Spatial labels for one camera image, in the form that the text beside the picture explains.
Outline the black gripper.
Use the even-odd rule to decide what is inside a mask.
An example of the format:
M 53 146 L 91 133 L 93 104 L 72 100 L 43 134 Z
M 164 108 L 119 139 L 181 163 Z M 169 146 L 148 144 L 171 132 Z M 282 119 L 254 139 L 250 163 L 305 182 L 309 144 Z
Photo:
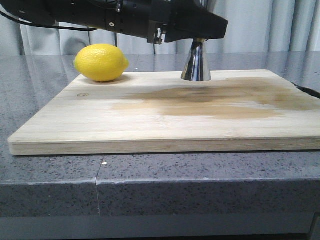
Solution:
M 198 0 L 106 0 L 104 8 L 108 31 L 158 45 L 163 41 L 223 39 L 229 23 Z

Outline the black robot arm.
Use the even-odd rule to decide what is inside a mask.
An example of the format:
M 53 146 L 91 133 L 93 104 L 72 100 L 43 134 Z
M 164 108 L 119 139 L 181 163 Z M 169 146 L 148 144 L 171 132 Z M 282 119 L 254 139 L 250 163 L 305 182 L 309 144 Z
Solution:
M 150 44 L 222 39 L 228 21 L 198 0 L 2 0 L 10 14 L 41 26 L 71 23 L 147 39 Z

